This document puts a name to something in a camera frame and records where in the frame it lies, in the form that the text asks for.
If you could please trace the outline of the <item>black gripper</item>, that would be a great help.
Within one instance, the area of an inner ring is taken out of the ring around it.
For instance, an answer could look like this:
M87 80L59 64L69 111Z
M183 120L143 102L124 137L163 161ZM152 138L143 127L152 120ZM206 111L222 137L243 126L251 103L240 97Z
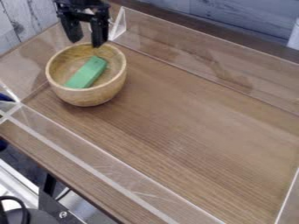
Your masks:
M91 42L95 48L108 41L109 4L104 0L52 0L57 17L72 43L83 38L80 21L89 21Z

